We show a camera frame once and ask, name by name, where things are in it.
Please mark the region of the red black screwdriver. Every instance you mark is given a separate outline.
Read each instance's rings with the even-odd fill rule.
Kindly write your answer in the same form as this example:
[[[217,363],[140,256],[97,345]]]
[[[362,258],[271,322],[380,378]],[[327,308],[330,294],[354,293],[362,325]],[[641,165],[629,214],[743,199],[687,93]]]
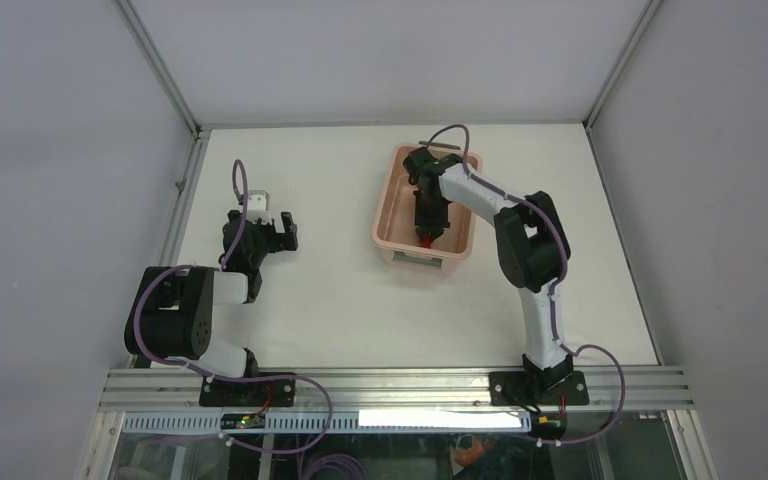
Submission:
[[[422,233],[419,236],[419,244],[421,247],[430,249],[435,241],[435,236],[430,232]]]

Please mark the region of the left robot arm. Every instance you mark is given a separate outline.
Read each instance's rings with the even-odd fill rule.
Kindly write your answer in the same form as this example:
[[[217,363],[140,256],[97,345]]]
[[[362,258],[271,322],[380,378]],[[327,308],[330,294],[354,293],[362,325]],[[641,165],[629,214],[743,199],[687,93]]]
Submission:
[[[124,330],[126,349],[164,365],[186,366],[223,381],[237,406],[261,392],[256,357],[213,332],[213,308],[251,304],[259,296],[261,266],[270,254],[298,249],[289,211],[231,210],[222,227],[220,266],[150,266],[145,269]]]

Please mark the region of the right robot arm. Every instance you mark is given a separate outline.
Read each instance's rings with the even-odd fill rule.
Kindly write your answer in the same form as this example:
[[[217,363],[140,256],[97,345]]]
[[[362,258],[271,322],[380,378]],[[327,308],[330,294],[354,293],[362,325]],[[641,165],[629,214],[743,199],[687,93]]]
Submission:
[[[557,308],[571,253],[552,198],[542,191],[511,193],[481,177],[464,157],[438,158],[426,147],[410,151],[403,167],[415,187],[414,229],[421,246],[431,246],[450,227],[451,203],[493,227],[502,273],[523,301],[525,394],[535,404],[552,403],[573,373]]]

